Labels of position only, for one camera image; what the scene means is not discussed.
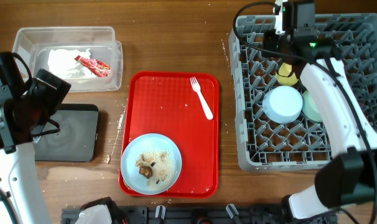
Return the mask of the yellow plastic cup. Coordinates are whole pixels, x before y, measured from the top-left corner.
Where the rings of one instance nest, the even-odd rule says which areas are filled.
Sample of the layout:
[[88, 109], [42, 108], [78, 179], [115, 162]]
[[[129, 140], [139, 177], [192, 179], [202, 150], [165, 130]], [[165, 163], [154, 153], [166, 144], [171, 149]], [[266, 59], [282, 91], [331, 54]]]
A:
[[276, 77], [278, 82], [285, 86], [295, 85], [299, 81], [292, 69], [292, 65], [287, 63], [282, 63], [280, 65], [280, 67], [277, 69]]

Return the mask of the light green bowl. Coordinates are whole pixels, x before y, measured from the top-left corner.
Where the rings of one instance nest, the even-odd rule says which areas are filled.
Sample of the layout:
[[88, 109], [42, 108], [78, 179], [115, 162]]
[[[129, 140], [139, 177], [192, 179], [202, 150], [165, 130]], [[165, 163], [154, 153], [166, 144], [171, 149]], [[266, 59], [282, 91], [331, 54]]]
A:
[[303, 92], [302, 99], [302, 112], [306, 115], [306, 117], [308, 117], [312, 121], [322, 122], [322, 117], [317, 109], [317, 105], [315, 104], [315, 101], [311, 97], [308, 90]]

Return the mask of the red snack wrapper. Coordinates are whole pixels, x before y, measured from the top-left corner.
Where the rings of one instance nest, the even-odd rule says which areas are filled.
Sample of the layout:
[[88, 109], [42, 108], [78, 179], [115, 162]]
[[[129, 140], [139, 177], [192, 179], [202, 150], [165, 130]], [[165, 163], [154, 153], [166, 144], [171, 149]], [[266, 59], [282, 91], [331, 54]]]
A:
[[97, 59], [85, 58], [80, 55], [75, 57], [75, 60], [89, 69], [97, 77], [107, 77], [111, 73], [111, 67]]

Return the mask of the white plastic fork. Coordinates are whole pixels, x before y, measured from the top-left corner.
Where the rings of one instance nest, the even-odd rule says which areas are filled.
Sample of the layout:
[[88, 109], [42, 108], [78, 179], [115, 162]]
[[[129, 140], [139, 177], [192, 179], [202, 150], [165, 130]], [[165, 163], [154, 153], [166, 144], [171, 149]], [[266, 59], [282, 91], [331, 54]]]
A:
[[202, 95], [201, 86], [200, 86], [198, 80], [195, 77], [191, 77], [190, 78], [190, 84], [192, 86], [193, 91], [198, 95], [198, 98], [199, 98], [200, 103], [202, 105], [203, 112], [205, 114], [206, 119], [212, 120], [213, 119], [213, 113], [212, 113], [208, 103], [206, 102], [204, 96]]

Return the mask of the light blue dinner plate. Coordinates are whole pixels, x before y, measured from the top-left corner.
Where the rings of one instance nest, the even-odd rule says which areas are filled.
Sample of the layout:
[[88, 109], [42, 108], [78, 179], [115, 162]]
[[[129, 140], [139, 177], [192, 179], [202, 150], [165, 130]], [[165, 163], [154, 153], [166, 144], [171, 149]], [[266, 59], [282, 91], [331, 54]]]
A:
[[130, 142], [121, 156], [123, 182], [143, 195], [169, 190], [182, 171], [179, 148], [161, 134], [144, 134]]

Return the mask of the food scraps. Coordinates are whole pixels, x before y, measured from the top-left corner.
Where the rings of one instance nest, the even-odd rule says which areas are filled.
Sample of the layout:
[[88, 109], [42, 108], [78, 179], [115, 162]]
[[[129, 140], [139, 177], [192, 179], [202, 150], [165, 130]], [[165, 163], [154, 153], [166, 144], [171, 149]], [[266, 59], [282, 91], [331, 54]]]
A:
[[168, 151], [146, 151], [135, 162], [139, 175], [149, 190], [160, 191], [170, 185], [175, 174], [175, 160]]

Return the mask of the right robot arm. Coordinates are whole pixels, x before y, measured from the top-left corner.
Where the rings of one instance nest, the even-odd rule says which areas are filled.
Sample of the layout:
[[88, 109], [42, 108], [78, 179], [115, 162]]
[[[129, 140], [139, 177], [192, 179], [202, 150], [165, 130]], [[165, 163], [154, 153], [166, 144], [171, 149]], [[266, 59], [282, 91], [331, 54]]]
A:
[[276, 26], [264, 48], [300, 67], [297, 77], [315, 101], [333, 157], [312, 186], [289, 196], [291, 217], [307, 220], [366, 202], [377, 207], [377, 132], [353, 94], [339, 48], [319, 37], [313, 1], [276, 1], [274, 13]]

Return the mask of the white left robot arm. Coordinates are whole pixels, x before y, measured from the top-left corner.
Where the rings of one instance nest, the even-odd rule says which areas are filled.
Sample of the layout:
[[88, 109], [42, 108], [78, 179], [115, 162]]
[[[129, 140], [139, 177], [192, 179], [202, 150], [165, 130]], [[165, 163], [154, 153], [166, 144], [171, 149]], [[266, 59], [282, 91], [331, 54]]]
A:
[[34, 138], [60, 131], [50, 117], [71, 85], [43, 68], [25, 80], [22, 62], [17, 53], [0, 53], [0, 223], [50, 223]]

